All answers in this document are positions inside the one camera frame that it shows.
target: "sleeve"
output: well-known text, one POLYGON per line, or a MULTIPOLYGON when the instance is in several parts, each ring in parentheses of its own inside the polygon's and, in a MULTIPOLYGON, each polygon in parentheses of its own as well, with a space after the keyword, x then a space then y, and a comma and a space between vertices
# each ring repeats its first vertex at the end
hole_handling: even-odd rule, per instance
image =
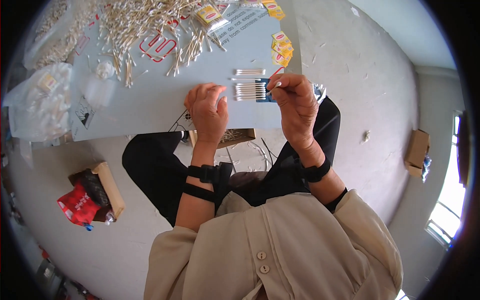
POLYGON ((195 231, 175 226, 155 238, 148 257, 144 300, 169 299, 176 285, 183 287, 181 273, 190 259, 196 237, 195 231))
POLYGON ((350 190, 338 203, 334 217, 352 243, 359 245, 390 273, 397 293, 403 281, 400 253, 380 217, 355 190, 350 190))

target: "beige jacket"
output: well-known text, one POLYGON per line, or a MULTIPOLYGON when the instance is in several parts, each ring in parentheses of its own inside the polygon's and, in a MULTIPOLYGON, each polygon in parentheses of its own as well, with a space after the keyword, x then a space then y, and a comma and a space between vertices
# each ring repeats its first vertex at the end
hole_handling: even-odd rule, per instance
POLYGON ((349 191, 329 212, 311 194, 250 207, 228 194, 198 233, 175 226, 152 245, 144 299, 395 299, 403 270, 385 224, 349 191))

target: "gray floor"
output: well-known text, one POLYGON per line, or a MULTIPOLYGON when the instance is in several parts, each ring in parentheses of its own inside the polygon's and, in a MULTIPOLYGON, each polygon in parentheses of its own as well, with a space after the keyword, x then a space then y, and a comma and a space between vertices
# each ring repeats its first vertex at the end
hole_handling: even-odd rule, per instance
MULTIPOLYGON (((413 66, 378 24, 362 11, 355 16, 346 0, 295 3, 302 61, 308 65, 303 73, 326 85, 341 111, 335 170, 388 223, 408 177, 402 156, 418 123, 413 66), (361 144, 365 130, 370 140, 361 144)), ((257 135, 275 154, 285 142, 281 129, 257 135)), ((39 149, 34 170, 18 152, 9 156, 19 209, 32 234, 66 275, 105 299, 142 299, 151 243, 171 228, 122 168, 127 143, 122 136, 39 149), (100 223, 87 232, 65 218, 56 200, 71 190, 70 173, 101 160, 108 162, 127 208, 116 224, 100 223)), ((176 151, 186 165, 191 153, 184 144, 176 151)), ((264 169, 258 151, 247 144, 231 154, 240 161, 238 171, 264 169)), ((217 162, 228 161, 226 155, 219 150, 217 162)))

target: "hand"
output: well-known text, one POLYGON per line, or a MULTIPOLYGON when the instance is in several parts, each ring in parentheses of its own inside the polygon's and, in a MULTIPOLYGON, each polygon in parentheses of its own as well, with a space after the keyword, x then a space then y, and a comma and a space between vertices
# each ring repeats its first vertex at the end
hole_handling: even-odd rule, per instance
POLYGON ((313 125, 318 112, 318 102, 312 85, 304 75, 276 74, 267 85, 280 107, 282 130, 287 141, 297 152, 313 144, 313 125), (280 87, 274 88, 277 82, 280 87))
POLYGON ((183 104, 197 129, 197 142, 215 144, 220 142, 228 122, 227 97, 216 101, 227 88, 222 85, 198 84, 188 92, 183 104))

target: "white wall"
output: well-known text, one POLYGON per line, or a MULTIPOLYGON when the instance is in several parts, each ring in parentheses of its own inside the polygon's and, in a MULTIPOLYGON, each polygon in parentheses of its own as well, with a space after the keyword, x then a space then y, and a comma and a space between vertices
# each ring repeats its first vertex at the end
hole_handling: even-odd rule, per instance
POLYGON ((398 43, 414 65, 456 69, 437 25, 419 0, 349 0, 398 43))
POLYGON ((440 195, 450 157, 454 111, 464 109, 458 75, 453 70, 416 67, 420 129, 430 134, 432 166, 426 183, 410 177, 389 225, 402 257, 403 290, 417 297, 435 273, 445 251, 424 230, 440 195))

